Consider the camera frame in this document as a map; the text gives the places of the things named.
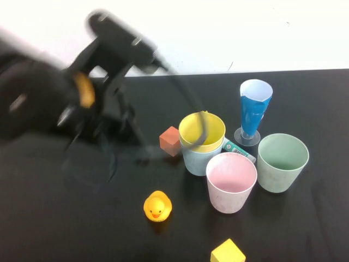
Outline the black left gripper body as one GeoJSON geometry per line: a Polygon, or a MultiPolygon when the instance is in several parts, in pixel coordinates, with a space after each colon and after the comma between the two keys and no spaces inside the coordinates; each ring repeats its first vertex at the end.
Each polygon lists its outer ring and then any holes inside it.
{"type": "Polygon", "coordinates": [[[130,68],[130,65],[126,65],[117,69],[116,73],[107,73],[100,78],[91,77],[100,117],[98,125],[89,137],[90,144],[97,145],[105,139],[107,144],[122,145],[116,143],[114,137],[121,112],[131,105],[124,84],[124,78],[130,68]]]}

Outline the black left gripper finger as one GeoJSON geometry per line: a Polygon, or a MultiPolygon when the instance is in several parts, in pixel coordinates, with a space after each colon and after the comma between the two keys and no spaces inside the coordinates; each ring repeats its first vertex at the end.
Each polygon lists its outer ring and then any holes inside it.
{"type": "Polygon", "coordinates": [[[130,143],[134,146],[138,146],[139,148],[146,150],[147,141],[137,122],[136,112],[131,105],[128,106],[128,125],[130,127],[131,132],[130,143]]]}
{"type": "Polygon", "coordinates": [[[118,120],[117,131],[114,137],[114,141],[118,144],[131,145],[134,142],[133,128],[131,127],[130,120],[134,116],[134,110],[131,106],[128,106],[121,112],[121,116],[118,120]]]}

